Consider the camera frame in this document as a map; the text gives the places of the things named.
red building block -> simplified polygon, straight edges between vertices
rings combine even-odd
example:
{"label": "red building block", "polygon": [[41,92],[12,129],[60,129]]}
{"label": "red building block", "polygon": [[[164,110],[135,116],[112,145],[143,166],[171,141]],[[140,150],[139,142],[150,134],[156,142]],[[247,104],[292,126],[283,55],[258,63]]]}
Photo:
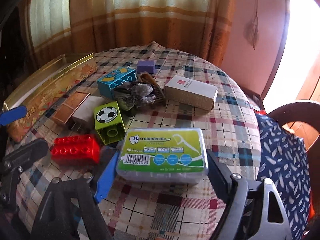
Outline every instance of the red building block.
{"label": "red building block", "polygon": [[57,138],[51,150],[51,159],[59,165],[98,164],[100,147],[93,134]]}

purple box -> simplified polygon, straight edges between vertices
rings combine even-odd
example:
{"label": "purple box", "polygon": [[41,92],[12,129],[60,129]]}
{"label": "purple box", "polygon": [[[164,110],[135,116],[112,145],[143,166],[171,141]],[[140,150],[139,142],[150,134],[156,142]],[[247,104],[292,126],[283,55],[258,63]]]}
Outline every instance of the purple box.
{"label": "purple box", "polygon": [[155,61],[154,60],[139,60],[137,64],[137,73],[147,71],[149,74],[155,72]]}

checkered fabric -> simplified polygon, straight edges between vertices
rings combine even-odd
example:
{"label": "checkered fabric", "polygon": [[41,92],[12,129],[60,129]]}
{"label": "checkered fabric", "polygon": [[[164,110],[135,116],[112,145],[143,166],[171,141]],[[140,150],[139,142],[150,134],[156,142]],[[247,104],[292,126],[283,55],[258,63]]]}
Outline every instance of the checkered fabric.
{"label": "checkered fabric", "polygon": [[[220,162],[227,164],[232,172],[238,172],[249,179],[256,178],[260,165],[260,135],[256,117],[239,86],[219,68],[199,57],[164,48],[155,42],[148,46],[97,53],[96,59],[97,73],[79,83],[49,109],[20,144],[9,142],[8,152],[39,137],[45,138],[52,149],[55,138],[74,134],[50,119],[65,98],[75,90],[98,96],[96,80],[102,75],[119,66],[135,68],[140,59],[152,59],[156,61],[155,80],[161,88],[174,75],[217,86],[215,107],[208,113],[169,100],[166,106],[139,113],[132,118],[123,116],[126,127],[199,127],[203,131],[206,147],[217,155]],[[17,203],[20,218],[29,230],[52,178],[76,179],[86,169],[60,167],[50,160],[48,153],[47,157],[21,175]],[[74,207],[81,239],[87,239],[76,203]],[[108,197],[99,207],[115,239],[153,240],[161,237],[170,240],[202,240],[210,238],[225,205],[217,199],[208,179],[191,186],[132,183],[118,176]]]}

white box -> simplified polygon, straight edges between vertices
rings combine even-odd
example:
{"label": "white box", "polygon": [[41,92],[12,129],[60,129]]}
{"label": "white box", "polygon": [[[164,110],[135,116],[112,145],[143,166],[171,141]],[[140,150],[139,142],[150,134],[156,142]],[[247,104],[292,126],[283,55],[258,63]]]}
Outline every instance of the white box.
{"label": "white box", "polygon": [[177,75],[164,85],[164,92],[167,99],[208,111],[214,108],[218,94],[216,86]]}
{"label": "white box", "polygon": [[104,105],[106,100],[102,97],[88,96],[85,101],[73,113],[72,119],[89,129],[94,128],[94,109]]}

tooth logo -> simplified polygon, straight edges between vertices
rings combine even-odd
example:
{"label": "tooth logo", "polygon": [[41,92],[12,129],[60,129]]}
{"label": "tooth logo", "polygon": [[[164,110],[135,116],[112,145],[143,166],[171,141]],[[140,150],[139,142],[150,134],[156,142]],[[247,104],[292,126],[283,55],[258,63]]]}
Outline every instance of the tooth logo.
{"label": "tooth logo", "polygon": [[138,143],[138,141],[139,141],[139,135],[131,136],[131,137],[129,138],[129,141],[131,142],[131,144]]}

